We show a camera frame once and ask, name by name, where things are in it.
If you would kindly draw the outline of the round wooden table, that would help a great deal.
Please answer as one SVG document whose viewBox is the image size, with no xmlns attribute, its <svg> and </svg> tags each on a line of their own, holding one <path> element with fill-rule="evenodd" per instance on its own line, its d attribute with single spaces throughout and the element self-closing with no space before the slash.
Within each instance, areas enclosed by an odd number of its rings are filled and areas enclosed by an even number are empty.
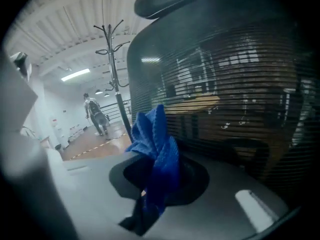
<svg viewBox="0 0 320 240">
<path fill-rule="evenodd" d="M 220 101 L 218 96 L 198 96 L 180 103 L 166 105 L 167 114 L 192 114 L 213 109 Z"/>
</svg>

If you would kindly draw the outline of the black coat rack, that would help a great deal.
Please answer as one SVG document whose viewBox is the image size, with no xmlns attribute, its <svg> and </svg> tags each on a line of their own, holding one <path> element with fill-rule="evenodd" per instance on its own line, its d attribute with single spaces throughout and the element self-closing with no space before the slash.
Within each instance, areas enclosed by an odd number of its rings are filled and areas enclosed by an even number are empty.
<svg viewBox="0 0 320 240">
<path fill-rule="evenodd" d="M 131 135 L 131 129 L 132 129 L 131 124 L 130 124 L 128 116 L 126 114 L 126 109 L 125 109 L 124 101 L 122 98 L 122 94 L 119 90 L 119 87 L 124 88 L 124 87 L 128 86 L 129 84 L 120 85 L 118 73 L 117 73 L 117 69 L 116 69 L 116 63 L 115 63 L 115 52 L 117 52 L 125 44 L 129 44 L 130 41 L 122 42 L 122 43 L 116 45 L 115 47 L 113 47 L 114 32 L 123 21 L 124 20 L 121 19 L 120 22 L 115 27 L 112 27 L 111 24 L 109 24 L 107 26 L 107 29 L 106 29 L 105 25 L 102 25 L 101 27 L 96 26 L 96 25 L 93 26 L 94 28 L 103 32 L 104 37 L 106 39 L 106 44 L 107 44 L 106 49 L 96 50 L 95 53 L 98 55 L 102 55 L 102 56 L 108 55 L 109 72 L 110 72 L 110 76 L 111 76 L 111 84 L 110 85 L 112 86 L 112 89 L 106 89 L 106 91 L 107 92 L 110 92 L 112 90 L 115 91 L 115 98 L 117 101 L 118 109 L 119 109 L 125 130 L 128 134 L 130 141 L 133 142 L 133 138 Z"/>
</svg>

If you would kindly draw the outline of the black metal railing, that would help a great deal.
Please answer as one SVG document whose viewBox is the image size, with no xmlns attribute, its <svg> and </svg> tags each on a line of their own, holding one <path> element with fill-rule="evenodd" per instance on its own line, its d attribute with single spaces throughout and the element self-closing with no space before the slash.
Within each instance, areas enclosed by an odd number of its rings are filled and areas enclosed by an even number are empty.
<svg viewBox="0 0 320 240">
<path fill-rule="evenodd" d="M 124 100 L 123 105 L 124 105 L 125 113 L 129 121 L 131 121 L 131 118 L 132 118 L 131 99 Z M 110 124 L 122 121 L 122 115 L 119 110 L 119 106 L 117 102 L 102 106 L 101 111 L 106 116 Z"/>
</svg>

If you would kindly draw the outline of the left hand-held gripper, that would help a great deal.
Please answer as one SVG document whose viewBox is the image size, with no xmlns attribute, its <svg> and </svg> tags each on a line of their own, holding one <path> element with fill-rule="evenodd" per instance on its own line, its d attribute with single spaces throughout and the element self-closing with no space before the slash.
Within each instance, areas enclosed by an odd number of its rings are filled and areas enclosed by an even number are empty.
<svg viewBox="0 0 320 240">
<path fill-rule="evenodd" d="M 29 85 L 30 58 L 0 51 L 0 134 L 19 132 L 38 96 Z"/>
</svg>

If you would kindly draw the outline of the blue cloth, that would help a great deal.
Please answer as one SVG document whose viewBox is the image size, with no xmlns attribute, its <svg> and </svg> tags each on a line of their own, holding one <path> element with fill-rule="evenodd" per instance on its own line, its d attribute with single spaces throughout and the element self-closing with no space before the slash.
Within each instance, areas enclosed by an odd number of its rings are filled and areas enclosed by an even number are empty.
<svg viewBox="0 0 320 240">
<path fill-rule="evenodd" d="M 147 156 L 153 165 L 132 216 L 120 226 L 142 236 L 165 211 L 168 195 L 180 187 L 180 155 L 175 139 L 168 134 L 162 104 L 147 113 L 137 113 L 131 136 L 133 142 L 127 151 Z"/>
</svg>

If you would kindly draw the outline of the black mesh office chair back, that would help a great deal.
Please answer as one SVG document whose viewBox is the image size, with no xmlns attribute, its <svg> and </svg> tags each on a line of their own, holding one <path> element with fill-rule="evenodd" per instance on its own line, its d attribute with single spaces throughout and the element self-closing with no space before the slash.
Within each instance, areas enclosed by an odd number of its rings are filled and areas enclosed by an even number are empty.
<svg viewBox="0 0 320 240">
<path fill-rule="evenodd" d="M 195 0 L 150 19 L 131 41 L 131 112 L 201 96 L 212 109 L 168 114 L 189 152 L 238 162 L 296 207 L 320 162 L 320 48 L 284 0 Z"/>
</svg>

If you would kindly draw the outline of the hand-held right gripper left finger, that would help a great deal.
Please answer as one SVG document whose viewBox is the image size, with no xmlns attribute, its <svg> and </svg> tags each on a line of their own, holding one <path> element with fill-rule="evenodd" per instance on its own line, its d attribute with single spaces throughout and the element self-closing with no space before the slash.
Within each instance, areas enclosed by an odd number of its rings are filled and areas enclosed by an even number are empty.
<svg viewBox="0 0 320 240">
<path fill-rule="evenodd" d="M 147 187 L 154 163 L 150 157 L 141 156 L 124 169 L 124 177 L 138 189 L 139 196 Z"/>
</svg>

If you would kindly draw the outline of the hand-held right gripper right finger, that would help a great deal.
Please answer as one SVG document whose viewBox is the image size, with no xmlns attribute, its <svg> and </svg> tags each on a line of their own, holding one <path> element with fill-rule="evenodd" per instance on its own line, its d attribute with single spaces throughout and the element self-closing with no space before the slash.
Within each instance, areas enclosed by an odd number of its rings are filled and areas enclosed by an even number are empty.
<svg viewBox="0 0 320 240">
<path fill-rule="evenodd" d="M 180 158 L 180 185 L 174 193 L 175 204 L 191 204 L 198 198 L 200 167 L 197 162 L 185 156 Z"/>
</svg>

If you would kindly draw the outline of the ceiling light panel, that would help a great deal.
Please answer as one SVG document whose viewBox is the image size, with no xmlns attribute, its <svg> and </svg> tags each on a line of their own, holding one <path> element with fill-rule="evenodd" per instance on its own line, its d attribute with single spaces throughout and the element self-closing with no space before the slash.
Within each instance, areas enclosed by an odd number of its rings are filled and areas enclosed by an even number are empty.
<svg viewBox="0 0 320 240">
<path fill-rule="evenodd" d="M 68 81 L 68 80 L 71 80 L 71 79 L 73 79 L 73 78 L 76 78 L 76 77 L 78 77 L 78 76 L 81 76 L 81 75 L 84 75 L 84 74 L 87 74 L 87 73 L 90 73 L 90 72 L 91 72 L 90 69 L 89 69 L 89 68 L 86 68 L 86 69 L 77 71 L 77 72 L 75 72 L 75 73 L 69 74 L 69 75 L 61 78 L 61 80 L 62 80 L 63 82 L 66 82 L 66 81 Z"/>
</svg>

